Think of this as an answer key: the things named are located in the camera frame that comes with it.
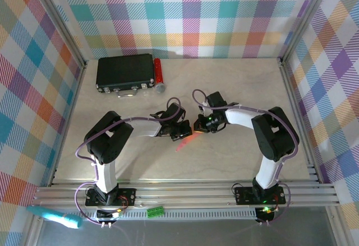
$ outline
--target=green terminal block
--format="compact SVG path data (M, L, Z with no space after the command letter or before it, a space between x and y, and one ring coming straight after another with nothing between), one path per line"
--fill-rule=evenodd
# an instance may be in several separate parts
M156 208L149 208L147 210L147 217L148 218L153 218L153 217L158 217L164 215L164 209L162 206L160 207L156 207Z

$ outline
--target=black mounting plate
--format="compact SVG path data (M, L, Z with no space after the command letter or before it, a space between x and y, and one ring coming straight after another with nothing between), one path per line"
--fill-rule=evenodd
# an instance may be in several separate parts
M116 198L109 206L114 207L122 207L123 206L123 199L120 196L124 196L128 200L128 206L135 205L136 199L136 189L135 188L118 188L116 193ZM86 207L97 207L97 206L106 206L103 204L100 199L98 198L98 193L94 188L90 188L87 191L87 198L85 201Z
M283 187L277 187L273 195L278 197L278 205L286 204ZM237 205L277 205L274 196L273 198L268 198L259 202L252 193L252 187L235 187L234 196L236 197Z

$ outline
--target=red cylinder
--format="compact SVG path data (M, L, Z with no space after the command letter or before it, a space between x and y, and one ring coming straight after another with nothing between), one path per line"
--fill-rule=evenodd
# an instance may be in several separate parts
M155 66L156 84L163 83L161 60L159 58L155 58L153 62Z

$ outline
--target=gray surface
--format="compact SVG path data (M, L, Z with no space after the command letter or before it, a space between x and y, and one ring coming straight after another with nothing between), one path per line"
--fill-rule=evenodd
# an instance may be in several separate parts
M89 222L81 229L69 229L46 221L38 245L336 245L325 208L291 208L270 227L255 223L146 220L118 222L116 225L121 227L118 229L101 229Z

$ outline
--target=plaid fabric backdrop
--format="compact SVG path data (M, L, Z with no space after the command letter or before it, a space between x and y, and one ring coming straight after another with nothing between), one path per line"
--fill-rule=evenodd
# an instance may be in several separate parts
M290 59L316 158L359 245L359 0L324 0Z
M276 58L309 0L54 2L88 58Z
M18 245L80 69L39 0L0 0L0 245Z

